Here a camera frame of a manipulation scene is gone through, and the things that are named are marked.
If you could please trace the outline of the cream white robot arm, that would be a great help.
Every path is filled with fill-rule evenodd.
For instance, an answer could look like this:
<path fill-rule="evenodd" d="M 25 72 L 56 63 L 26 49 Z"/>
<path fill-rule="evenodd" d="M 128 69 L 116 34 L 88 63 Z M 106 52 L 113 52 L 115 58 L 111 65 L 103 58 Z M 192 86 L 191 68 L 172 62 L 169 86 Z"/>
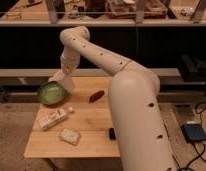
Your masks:
<path fill-rule="evenodd" d="M 89 38 L 84 26 L 60 33 L 64 66 L 74 70 L 83 56 L 111 76 L 108 104 L 124 171 L 177 171 L 157 103 L 158 76 Z"/>

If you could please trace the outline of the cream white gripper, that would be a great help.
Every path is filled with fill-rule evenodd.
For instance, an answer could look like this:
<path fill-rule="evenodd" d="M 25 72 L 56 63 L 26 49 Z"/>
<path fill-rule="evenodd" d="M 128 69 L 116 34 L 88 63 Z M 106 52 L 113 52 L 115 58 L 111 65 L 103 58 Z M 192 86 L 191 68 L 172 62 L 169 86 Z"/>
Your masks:
<path fill-rule="evenodd" d="M 80 63 L 80 55 L 71 50 L 64 49 L 61 57 L 61 70 L 66 74 L 69 75 L 72 73 Z"/>

